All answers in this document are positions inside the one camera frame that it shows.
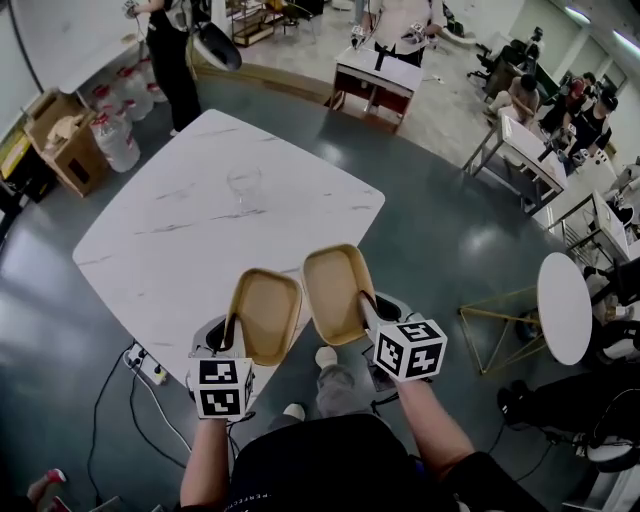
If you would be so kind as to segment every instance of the electrical cable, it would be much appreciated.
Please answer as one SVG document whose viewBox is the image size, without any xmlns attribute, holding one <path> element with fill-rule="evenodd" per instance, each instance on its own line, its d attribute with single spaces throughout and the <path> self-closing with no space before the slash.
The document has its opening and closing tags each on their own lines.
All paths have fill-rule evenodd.
<svg viewBox="0 0 640 512">
<path fill-rule="evenodd" d="M 27 49 L 24 46 L 24 41 L 22 39 L 22 34 L 20 33 L 20 29 L 18 28 L 18 22 L 16 20 L 16 13 L 13 8 L 13 0 L 9 0 L 9 18 L 11 20 L 11 26 L 13 27 L 13 33 L 16 36 L 16 41 L 18 42 L 18 48 L 20 49 L 20 53 L 22 54 L 22 58 L 24 59 L 25 64 L 27 65 L 27 69 L 29 70 L 29 74 L 31 78 L 33 78 L 34 83 L 38 91 L 42 94 L 44 93 L 44 88 L 42 87 L 42 83 L 36 74 L 36 70 L 33 67 L 33 63 L 29 58 L 29 54 L 27 53 Z"/>
<path fill-rule="evenodd" d="M 529 471 L 528 473 L 526 473 L 525 475 L 523 475 L 520 478 L 518 478 L 516 480 L 516 483 L 520 482 L 521 480 L 524 480 L 527 477 L 530 477 L 531 475 L 533 475 L 533 473 L 535 473 L 535 471 L 542 465 L 542 463 L 544 462 L 544 459 L 547 458 L 547 455 L 549 455 L 549 452 L 551 451 L 551 448 L 553 448 L 553 443 L 549 443 L 549 446 L 547 446 L 547 449 L 544 451 L 544 453 L 542 454 L 542 457 L 540 458 L 538 463 L 533 467 L 533 469 L 531 471 Z"/>
<path fill-rule="evenodd" d="M 125 352 L 122 355 L 122 362 L 131 370 L 133 370 L 133 366 L 130 366 L 127 363 L 126 358 L 129 358 L 129 361 L 131 361 L 131 358 L 129 357 L 129 353 L 131 351 Z M 137 365 L 138 367 L 142 366 L 142 361 L 140 361 L 140 363 L 138 363 Z M 178 429 L 176 427 L 174 427 L 171 422 L 168 420 L 167 415 L 165 414 L 164 410 L 162 409 L 162 406 L 160 405 L 160 402 L 158 401 L 158 397 L 156 396 L 156 394 L 154 393 L 153 389 L 151 388 L 151 386 L 149 386 L 149 384 L 147 384 L 147 381 L 144 380 L 144 378 L 142 377 L 142 375 L 140 375 L 139 373 L 136 373 L 138 379 L 140 379 L 140 382 L 142 382 L 142 384 L 144 384 L 144 387 L 147 388 L 147 390 L 149 391 L 149 393 L 151 393 L 151 396 L 153 397 L 153 401 L 156 403 L 156 406 L 158 407 L 158 410 L 160 411 L 160 415 L 162 416 L 162 419 L 164 420 L 164 422 L 167 424 L 167 426 L 173 431 L 173 433 L 178 436 L 178 439 L 180 439 L 180 441 L 182 442 L 182 444 L 185 446 L 185 448 L 187 449 L 187 451 L 189 453 L 191 453 L 191 447 L 189 446 L 189 443 L 187 443 L 187 441 L 185 440 L 184 436 L 178 431 Z"/>
<path fill-rule="evenodd" d="M 491 452 L 493 450 L 495 450 L 496 446 L 498 446 L 498 443 L 500 442 L 500 438 L 502 437 L 502 433 L 504 432 L 504 427 L 506 427 L 506 426 L 507 426 L 507 422 L 503 421 L 502 422 L 502 426 L 500 427 L 500 430 L 498 431 L 498 435 L 496 436 L 496 440 L 491 445 L 491 448 L 489 448 L 489 450 L 487 451 L 488 455 L 491 455 Z"/>
<path fill-rule="evenodd" d="M 160 455 L 162 455 L 165 459 L 170 460 L 171 462 L 173 462 L 176 466 L 179 466 L 182 469 L 186 469 L 187 466 L 185 464 L 183 464 L 182 462 L 178 461 L 177 459 L 174 459 L 171 455 L 166 454 L 160 448 L 158 448 L 153 442 L 151 442 L 151 440 L 144 434 L 144 432 L 140 428 L 140 425 L 138 425 L 138 419 L 136 418 L 136 411 L 135 411 L 135 408 L 133 407 L 133 397 L 134 397 L 135 391 L 136 391 L 136 382 L 138 382 L 138 372 L 139 371 L 140 371 L 140 365 L 137 366 L 136 371 L 134 373 L 132 384 L 131 384 L 131 393 L 129 393 L 129 409 L 131 410 L 131 417 L 133 418 L 133 424 L 135 425 L 136 430 L 138 431 L 138 433 L 142 436 L 142 439 L 144 439 L 145 442 L 149 446 L 151 446 L 151 448 L 153 448 L 156 452 L 158 452 Z"/>
<path fill-rule="evenodd" d="M 232 456 L 234 462 L 238 458 L 238 455 L 240 455 L 240 447 L 238 446 L 238 443 L 236 442 L 236 440 L 231 435 L 231 431 L 233 430 L 233 427 L 235 427 L 238 423 L 243 423 L 245 421 L 249 421 L 255 415 L 256 415 L 256 413 L 254 411 L 250 411 L 241 420 L 232 421 L 232 422 L 227 424 L 227 429 L 228 429 L 227 430 L 227 437 L 229 438 L 229 445 L 231 446 L 231 456 Z"/>
<path fill-rule="evenodd" d="M 389 395 L 387 398 L 384 398 L 383 400 L 379 400 L 379 401 L 373 400 L 370 404 L 373 414 L 375 414 L 376 416 L 378 416 L 378 418 L 380 418 L 381 416 L 380 416 L 380 413 L 378 412 L 378 406 L 390 404 L 391 402 L 395 402 L 399 398 L 400 398 L 400 395 L 396 391 L 395 393 L 393 393 L 392 395 Z"/>
<path fill-rule="evenodd" d="M 91 448 L 89 450 L 89 457 L 87 457 L 87 474 L 89 475 L 89 480 L 91 482 L 91 485 L 93 486 L 93 489 L 96 492 L 96 506 L 99 507 L 100 505 L 102 505 L 102 498 L 100 496 L 100 490 L 98 489 L 98 486 L 96 485 L 96 482 L 93 478 L 93 474 L 91 473 L 91 460 L 93 459 L 93 452 L 95 451 L 96 448 L 96 438 L 97 438 L 97 416 L 98 416 L 98 405 L 100 404 L 100 400 L 102 400 L 102 395 L 104 394 L 104 390 L 107 388 L 107 384 L 109 384 L 109 381 L 111 380 L 111 377 L 113 376 L 114 372 L 116 371 L 116 368 L 118 367 L 118 363 L 120 362 L 120 358 L 127 352 L 130 351 L 133 348 L 133 345 L 135 344 L 135 341 L 133 341 L 131 343 L 131 345 L 129 345 L 127 348 L 125 348 L 120 354 L 118 354 L 118 358 L 116 359 L 115 364 L 113 365 L 113 367 L 111 368 L 111 371 L 109 371 L 109 374 L 107 375 L 106 380 L 104 381 L 104 384 L 102 385 L 102 388 L 100 389 L 100 393 L 98 394 L 98 398 L 96 399 L 96 401 L 93 404 L 93 420 L 92 420 L 92 430 L 91 430 Z"/>
</svg>

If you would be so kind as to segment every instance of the power strip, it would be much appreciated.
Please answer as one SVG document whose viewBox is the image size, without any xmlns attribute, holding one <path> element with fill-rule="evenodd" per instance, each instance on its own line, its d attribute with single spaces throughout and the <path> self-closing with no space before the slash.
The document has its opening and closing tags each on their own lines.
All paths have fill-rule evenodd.
<svg viewBox="0 0 640 512">
<path fill-rule="evenodd" d="M 142 360 L 140 370 L 137 369 L 137 364 L 134 364 L 136 359 Z M 139 343 L 136 343 L 129 351 L 127 366 L 134 373 L 138 371 L 139 373 L 145 374 L 156 386 L 159 386 L 167 380 L 167 370 L 160 366 Z"/>
</svg>

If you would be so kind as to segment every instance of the cardboard box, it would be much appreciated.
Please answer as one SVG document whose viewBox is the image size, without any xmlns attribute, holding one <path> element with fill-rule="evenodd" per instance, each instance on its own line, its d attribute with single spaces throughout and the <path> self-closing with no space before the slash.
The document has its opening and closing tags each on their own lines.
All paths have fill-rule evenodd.
<svg viewBox="0 0 640 512">
<path fill-rule="evenodd" d="M 85 197 L 104 179 L 109 164 L 91 132 L 96 114 L 80 105 L 72 96 L 59 91 L 47 91 L 27 110 L 24 126 L 27 138 L 40 157 L 58 175 L 59 180 L 81 197 Z M 46 149 L 47 136 L 53 126 L 65 116 L 85 117 L 69 140 Z"/>
</svg>

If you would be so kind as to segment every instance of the seated person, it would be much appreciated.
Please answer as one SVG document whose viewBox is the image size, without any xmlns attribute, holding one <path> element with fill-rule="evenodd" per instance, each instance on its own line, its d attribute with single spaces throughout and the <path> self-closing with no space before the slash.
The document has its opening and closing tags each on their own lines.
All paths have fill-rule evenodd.
<svg viewBox="0 0 640 512">
<path fill-rule="evenodd" d="M 583 94 L 585 83 L 580 78 L 574 79 L 569 84 L 568 94 L 559 94 L 553 108 L 540 121 L 540 128 L 552 134 L 562 126 L 564 116 L 567 112 L 577 114 L 587 101 Z"/>
<path fill-rule="evenodd" d="M 595 105 L 586 102 L 577 112 L 567 112 L 562 126 L 568 130 L 572 124 L 576 129 L 575 142 L 565 152 L 564 161 L 567 176 L 575 171 L 573 156 L 586 149 L 589 156 L 594 156 L 598 149 L 604 150 L 611 139 L 609 116 L 618 107 L 618 98 L 609 89 L 604 89 Z"/>
<path fill-rule="evenodd" d="M 533 75 L 514 78 L 509 90 L 500 91 L 494 102 L 486 108 L 485 114 L 497 116 L 505 113 L 528 128 L 540 103 L 537 86 L 538 81 Z"/>
</svg>

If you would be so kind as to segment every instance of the white wall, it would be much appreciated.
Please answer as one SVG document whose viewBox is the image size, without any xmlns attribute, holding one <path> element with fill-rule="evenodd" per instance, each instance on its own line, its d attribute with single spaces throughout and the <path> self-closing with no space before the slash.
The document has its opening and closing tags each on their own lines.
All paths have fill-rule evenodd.
<svg viewBox="0 0 640 512">
<path fill-rule="evenodd" d="M 527 0 L 510 33 L 516 39 L 527 41 L 536 27 L 544 30 L 545 51 L 539 62 L 553 75 L 580 27 L 548 0 Z"/>
<path fill-rule="evenodd" d="M 628 83 L 618 95 L 618 101 L 609 122 L 613 131 L 611 140 L 618 150 L 615 162 L 622 167 L 634 163 L 640 156 L 640 89 L 635 83 Z"/>
<path fill-rule="evenodd" d="M 608 57 L 604 48 L 593 37 L 589 37 L 569 69 L 574 75 L 583 75 L 587 71 L 596 73 Z"/>
<path fill-rule="evenodd" d="M 20 116 L 20 107 L 31 104 L 38 95 L 16 41 L 9 10 L 0 12 L 0 139 Z"/>
<path fill-rule="evenodd" d="M 27 52 L 45 88 L 56 87 L 76 66 L 136 23 L 123 0 L 18 0 L 16 17 Z"/>
<path fill-rule="evenodd" d="M 513 26 L 525 0 L 445 0 L 456 19 L 473 32 L 479 42 L 486 42 L 495 32 L 505 36 Z"/>
</svg>

